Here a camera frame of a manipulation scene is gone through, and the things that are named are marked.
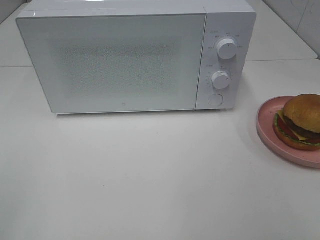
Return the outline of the white timer knob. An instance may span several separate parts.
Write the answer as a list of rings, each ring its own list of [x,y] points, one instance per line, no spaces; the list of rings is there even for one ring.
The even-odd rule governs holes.
[[[212,85],[215,89],[222,90],[230,85],[231,77],[226,71],[217,71],[211,77]]]

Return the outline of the white microwave oven body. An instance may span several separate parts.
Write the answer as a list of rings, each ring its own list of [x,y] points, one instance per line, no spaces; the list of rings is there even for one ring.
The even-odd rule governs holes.
[[[205,15],[196,105],[189,110],[233,108],[257,17],[244,0],[34,0],[17,16],[16,24],[18,18],[168,15]],[[229,60],[217,53],[217,43],[225,38],[232,38],[237,45],[236,55]],[[227,88],[213,87],[211,77],[218,71],[230,75]],[[220,106],[208,104],[213,94],[223,96]]]

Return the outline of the round white door button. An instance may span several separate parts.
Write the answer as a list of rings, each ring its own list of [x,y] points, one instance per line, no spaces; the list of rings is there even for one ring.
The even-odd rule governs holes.
[[[212,94],[208,98],[208,104],[212,107],[220,106],[224,101],[224,97],[220,94]]]

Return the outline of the upper white power knob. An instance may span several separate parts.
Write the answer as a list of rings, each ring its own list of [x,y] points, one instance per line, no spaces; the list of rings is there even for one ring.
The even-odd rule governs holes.
[[[237,45],[232,38],[223,38],[217,45],[216,50],[218,56],[223,60],[232,59],[237,54]]]

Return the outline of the pink round plate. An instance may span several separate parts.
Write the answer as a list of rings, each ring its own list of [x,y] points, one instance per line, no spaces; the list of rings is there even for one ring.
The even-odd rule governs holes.
[[[264,145],[273,153],[289,162],[300,166],[319,169],[320,152],[291,148],[282,142],[273,129],[274,116],[278,110],[293,98],[293,96],[274,97],[264,102],[257,111],[256,130]]]

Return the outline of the white microwave door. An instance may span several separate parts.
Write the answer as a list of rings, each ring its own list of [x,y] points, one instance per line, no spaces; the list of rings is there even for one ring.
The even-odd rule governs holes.
[[[55,114],[193,110],[203,14],[18,18]]]

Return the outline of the burger with lettuce and cheese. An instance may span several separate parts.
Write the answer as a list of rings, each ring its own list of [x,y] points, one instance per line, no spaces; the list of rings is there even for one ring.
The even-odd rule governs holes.
[[[273,118],[276,136],[287,146],[303,151],[320,149],[320,96],[301,94],[289,100]]]

